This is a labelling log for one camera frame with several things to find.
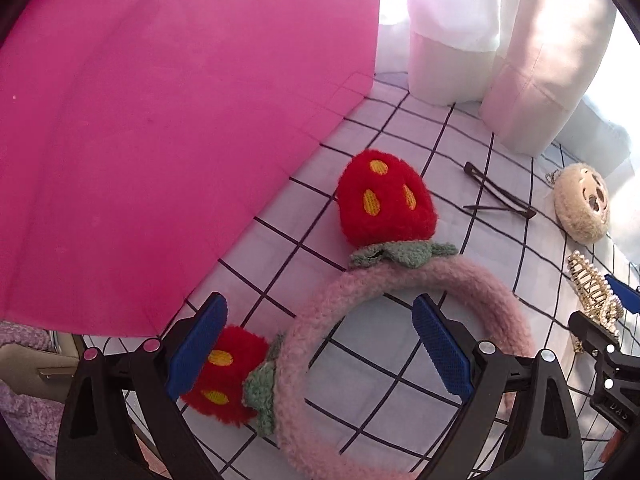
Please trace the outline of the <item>beige plush sloth keychain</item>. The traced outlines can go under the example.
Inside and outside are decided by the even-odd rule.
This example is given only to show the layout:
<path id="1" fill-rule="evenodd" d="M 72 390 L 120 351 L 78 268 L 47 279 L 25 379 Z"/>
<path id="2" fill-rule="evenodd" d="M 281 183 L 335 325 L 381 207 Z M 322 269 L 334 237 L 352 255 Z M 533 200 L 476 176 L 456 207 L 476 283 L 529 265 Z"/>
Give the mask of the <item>beige plush sloth keychain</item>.
<path id="1" fill-rule="evenodd" d="M 556 218 L 578 244 L 602 240 L 610 227 L 610 196 L 603 177 L 583 162 L 546 175 L 553 193 Z"/>

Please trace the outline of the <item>dark brown snap hair clip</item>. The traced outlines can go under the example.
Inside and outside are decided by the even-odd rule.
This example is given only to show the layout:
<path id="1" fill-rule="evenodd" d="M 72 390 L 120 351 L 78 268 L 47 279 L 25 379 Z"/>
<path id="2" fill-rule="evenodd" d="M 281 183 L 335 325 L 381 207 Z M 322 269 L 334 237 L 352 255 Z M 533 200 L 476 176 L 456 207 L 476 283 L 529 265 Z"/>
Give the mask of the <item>dark brown snap hair clip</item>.
<path id="1" fill-rule="evenodd" d="M 533 206 L 530 206 L 525 200 L 521 200 L 518 196 L 515 196 L 505 188 L 500 188 L 498 184 L 491 181 L 486 174 L 483 174 L 477 166 L 472 164 L 472 162 L 466 162 L 463 166 L 463 171 L 469 178 L 478 184 L 482 192 L 486 192 L 497 202 L 497 205 L 465 205 L 464 209 L 475 212 L 481 210 L 505 210 L 510 211 L 512 214 L 516 214 L 525 220 L 533 219 L 536 216 L 537 211 Z"/>

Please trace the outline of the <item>pearl hair claw clip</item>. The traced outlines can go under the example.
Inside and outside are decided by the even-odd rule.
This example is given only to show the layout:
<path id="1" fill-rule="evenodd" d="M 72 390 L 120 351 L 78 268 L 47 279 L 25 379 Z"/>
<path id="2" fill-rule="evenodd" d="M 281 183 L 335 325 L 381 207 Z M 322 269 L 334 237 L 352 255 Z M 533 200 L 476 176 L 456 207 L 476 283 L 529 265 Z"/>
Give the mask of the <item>pearl hair claw clip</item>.
<path id="1" fill-rule="evenodd" d="M 579 250 L 571 252 L 566 257 L 566 262 L 570 271 L 570 282 L 579 300 L 576 311 L 585 313 L 588 318 L 608 330 L 620 343 L 617 322 L 623 316 L 624 309 L 608 286 L 605 275 Z M 586 353 L 573 335 L 572 341 L 575 353 Z"/>

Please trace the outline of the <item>white black grid cloth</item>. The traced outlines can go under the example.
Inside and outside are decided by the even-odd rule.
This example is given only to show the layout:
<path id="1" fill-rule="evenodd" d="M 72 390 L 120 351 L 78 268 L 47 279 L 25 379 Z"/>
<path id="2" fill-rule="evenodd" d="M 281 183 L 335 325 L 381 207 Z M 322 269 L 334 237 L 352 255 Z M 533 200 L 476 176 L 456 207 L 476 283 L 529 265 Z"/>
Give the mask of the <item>white black grid cloth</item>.
<path id="1" fill-rule="evenodd" d="M 378 81 L 190 293 L 181 314 L 220 292 L 232 324 L 269 339 L 349 269 L 393 263 L 413 270 L 426 255 L 424 243 L 357 249 L 341 231 L 338 177 L 366 148 L 422 174 L 439 215 L 435 242 L 453 244 L 512 289 L 535 344 L 562 356 L 584 475 L 594 478 L 614 428 L 589 405 L 592 363 L 570 343 L 567 320 L 579 301 L 567 257 L 578 244 L 556 218 L 551 186 L 576 153 L 556 141 L 536 158 L 510 154 L 480 122 L 474 103 L 428 105 L 410 96 L 401 77 Z M 312 362 L 308 403 L 340 451 L 408 471 L 433 456 L 460 404 L 440 383 L 410 325 L 413 298 L 412 289 L 394 286 L 341 322 Z"/>

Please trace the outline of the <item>pink strawberry plush headband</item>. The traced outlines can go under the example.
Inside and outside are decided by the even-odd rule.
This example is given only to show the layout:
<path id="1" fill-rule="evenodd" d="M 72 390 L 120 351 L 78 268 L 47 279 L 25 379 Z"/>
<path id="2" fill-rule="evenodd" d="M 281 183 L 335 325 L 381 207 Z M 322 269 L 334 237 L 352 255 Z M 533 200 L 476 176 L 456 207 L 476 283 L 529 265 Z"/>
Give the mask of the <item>pink strawberry plush headband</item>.
<path id="1" fill-rule="evenodd" d="M 474 309 L 501 351 L 530 358 L 534 342 L 506 285 L 459 255 L 456 246 L 434 242 L 432 196 L 404 160 L 377 150 L 359 153 L 338 179 L 337 203 L 341 229 L 355 248 L 348 270 L 273 341 L 240 326 L 224 328 L 181 399 L 226 425 L 254 422 L 260 434 L 278 440 L 288 462 L 309 479 L 401 479 L 401 471 L 340 454 L 311 429 L 305 379 L 330 329 L 358 304 L 386 292 L 433 287 Z"/>

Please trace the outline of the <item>pink plastic storage bin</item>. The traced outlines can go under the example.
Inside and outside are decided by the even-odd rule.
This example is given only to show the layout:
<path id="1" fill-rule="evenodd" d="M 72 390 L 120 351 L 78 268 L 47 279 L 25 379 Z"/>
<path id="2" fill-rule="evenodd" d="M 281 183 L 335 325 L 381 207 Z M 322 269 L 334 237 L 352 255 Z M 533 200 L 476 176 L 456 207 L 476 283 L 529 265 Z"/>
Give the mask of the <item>pink plastic storage bin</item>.
<path id="1" fill-rule="evenodd" d="M 380 0 L 18 0 L 1 315 L 155 335 L 372 86 Z"/>

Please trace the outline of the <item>sheer white inner curtain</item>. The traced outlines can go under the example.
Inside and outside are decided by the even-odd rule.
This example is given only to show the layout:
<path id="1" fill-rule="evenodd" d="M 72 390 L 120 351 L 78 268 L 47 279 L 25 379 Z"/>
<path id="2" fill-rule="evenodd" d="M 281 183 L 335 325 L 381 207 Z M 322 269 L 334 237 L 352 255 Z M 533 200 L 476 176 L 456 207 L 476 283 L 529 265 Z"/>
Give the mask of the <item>sheer white inner curtain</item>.
<path id="1" fill-rule="evenodd" d="M 409 0 L 380 0 L 375 73 L 405 73 L 409 58 Z"/>

